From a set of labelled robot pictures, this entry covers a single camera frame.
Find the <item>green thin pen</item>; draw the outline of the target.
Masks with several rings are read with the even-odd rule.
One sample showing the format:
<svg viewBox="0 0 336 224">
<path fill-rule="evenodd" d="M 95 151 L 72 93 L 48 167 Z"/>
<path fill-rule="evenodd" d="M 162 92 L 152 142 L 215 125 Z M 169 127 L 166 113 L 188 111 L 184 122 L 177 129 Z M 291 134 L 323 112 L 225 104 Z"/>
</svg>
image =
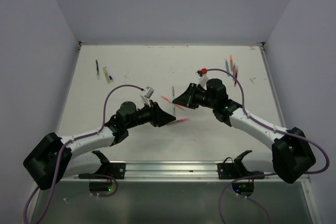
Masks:
<svg viewBox="0 0 336 224">
<path fill-rule="evenodd" d="M 172 101 L 175 99 L 175 89 L 174 85 L 172 85 Z M 176 116 L 176 104 L 173 103 L 173 115 Z"/>
</svg>

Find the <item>red highlighter pen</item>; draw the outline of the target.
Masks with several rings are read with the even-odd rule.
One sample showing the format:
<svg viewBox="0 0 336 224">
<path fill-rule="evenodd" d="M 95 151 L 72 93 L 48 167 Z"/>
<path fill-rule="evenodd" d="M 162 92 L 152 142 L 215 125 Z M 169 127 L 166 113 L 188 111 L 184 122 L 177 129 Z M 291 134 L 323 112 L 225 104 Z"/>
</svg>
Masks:
<svg viewBox="0 0 336 224">
<path fill-rule="evenodd" d="M 182 110 L 182 111 L 185 111 L 185 109 L 182 107 L 182 106 L 180 106 L 180 105 L 178 105 L 178 104 L 174 104 L 173 102 L 172 102 L 172 100 L 170 100 L 170 99 L 168 99 L 167 97 L 165 97 L 165 96 L 160 96 L 162 99 L 164 99 L 165 101 L 167 101 L 168 103 L 170 103 L 170 104 L 172 104 L 174 107 L 176 107 L 176 108 L 178 108 L 178 109 L 180 109 L 180 110 Z"/>
</svg>

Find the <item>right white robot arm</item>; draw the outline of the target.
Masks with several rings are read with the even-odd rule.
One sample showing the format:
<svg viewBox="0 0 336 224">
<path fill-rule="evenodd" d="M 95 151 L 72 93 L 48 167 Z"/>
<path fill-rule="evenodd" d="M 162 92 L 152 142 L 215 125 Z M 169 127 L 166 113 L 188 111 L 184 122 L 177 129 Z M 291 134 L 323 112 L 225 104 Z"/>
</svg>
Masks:
<svg viewBox="0 0 336 224">
<path fill-rule="evenodd" d="M 173 104 L 189 109 L 199 106 L 212 109 L 218 121 L 247 133 L 270 149 L 270 153 L 247 150 L 232 163 L 221 163 L 219 168 L 233 178 L 274 173 L 292 184 L 316 163 L 302 130 L 297 127 L 288 130 L 255 117 L 229 98 L 226 87 L 219 79 L 208 80 L 204 88 L 191 83 L 173 100 Z"/>
</svg>

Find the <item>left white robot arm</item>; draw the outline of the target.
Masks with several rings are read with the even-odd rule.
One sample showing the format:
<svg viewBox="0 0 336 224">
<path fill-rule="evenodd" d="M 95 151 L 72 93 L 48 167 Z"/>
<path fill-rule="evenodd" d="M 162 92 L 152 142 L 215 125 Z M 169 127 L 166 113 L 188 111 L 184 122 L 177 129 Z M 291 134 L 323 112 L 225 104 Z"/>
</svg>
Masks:
<svg viewBox="0 0 336 224">
<path fill-rule="evenodd" d="M 129 136 L 128 129 L 146 123 L 162 127 L 175 120 L 175 116 L 163 111 L 152 100 L 141 109 L 127 101 L 120 105 L 115 115 L 101 129 L 83 135 L 61 137 L 54 132 L 45 135 L 24 159 L 23 166 L 39 189 L 50 189 L 55 170 L 58 171 L 56 182 L 59 182 L 70 172 L 70 161 L 78 156 L 121 143 Z"/>
</svg>

